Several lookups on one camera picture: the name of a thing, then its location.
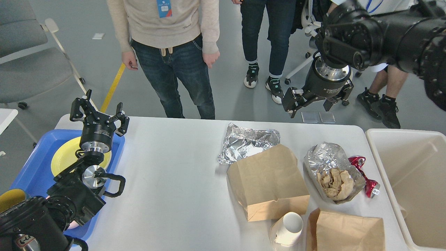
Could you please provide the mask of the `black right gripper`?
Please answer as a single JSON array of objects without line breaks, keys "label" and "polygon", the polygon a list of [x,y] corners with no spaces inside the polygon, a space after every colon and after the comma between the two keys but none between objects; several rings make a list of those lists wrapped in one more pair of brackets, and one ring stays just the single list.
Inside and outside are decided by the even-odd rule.
[{"label": "black right gripper", "polygon": [[283,109],[293,119],[300,108],[319,101],[319,97],[326,98],[323,104],[326,112],[339,101],[343,106],[348,106],[348,98],[354,88],[349,79],[351,72],[350,66],[337,69],[330,67],[322,58],[315,58],[303,89],[288,88],[286,91],[282,98]]}]

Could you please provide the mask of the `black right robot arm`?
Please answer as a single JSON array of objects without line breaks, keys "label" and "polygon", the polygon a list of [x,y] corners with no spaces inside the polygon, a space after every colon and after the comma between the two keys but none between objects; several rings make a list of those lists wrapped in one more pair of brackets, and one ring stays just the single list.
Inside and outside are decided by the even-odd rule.
[{"label": "black right robot arm", "polygon": [[444,7],[444,1],[419,0],[408,10],[371,16],[357,1],[345,1],[322,24],[306,27],[320,55],[309,59],[305,85],[285,93],[284,110],[294,117],[316,101],[323,100],[326,111],[338,101],[348,105],[352,68],[380,63],[423,79],[429,99],[445,109]]}]

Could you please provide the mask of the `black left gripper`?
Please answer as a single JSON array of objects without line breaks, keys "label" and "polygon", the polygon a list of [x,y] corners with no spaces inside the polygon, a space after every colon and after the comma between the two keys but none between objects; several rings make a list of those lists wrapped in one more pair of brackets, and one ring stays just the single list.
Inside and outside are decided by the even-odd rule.
[{"label": "black left gripper", "polygon": [[[88,90],[86,96],[75,98],[71,105],[70,120],[83,121],[84,116],[87,119],[83,122],[79,143],[81,150],[107,153],[111,150],[114,132],[120,137],[127,133],[130,118],[125,115],[123,103],[120,102],[116,107],[116,114],[110,117],[110,124],[96,123],[99,121],[99,112],[90,102],[91,93],[92,90]],[[116,127],[114,122],[118,120],[121,125]]]}]

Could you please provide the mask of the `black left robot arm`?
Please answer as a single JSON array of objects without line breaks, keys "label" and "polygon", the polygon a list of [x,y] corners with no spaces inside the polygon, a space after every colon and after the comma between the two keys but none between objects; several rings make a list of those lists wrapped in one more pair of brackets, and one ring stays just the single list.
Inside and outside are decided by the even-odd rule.
[{"label": "black left robot arm", "polygon": [[85,241],[65,235],[75,221],[80,226],[105,205],[102,196],[118,197],[125,188],[121,175],[108,173],[100,164],[110,152],[113,136],[127,132],[129,117],[118,103],[114,116],[97,111],[90,101],[91,90],[76,98],[70,120],[82,121],[77,160],[54,177],[48,197],[34,196],[1,206],[1,250],[68,251],[73,244],[87,251]]}]

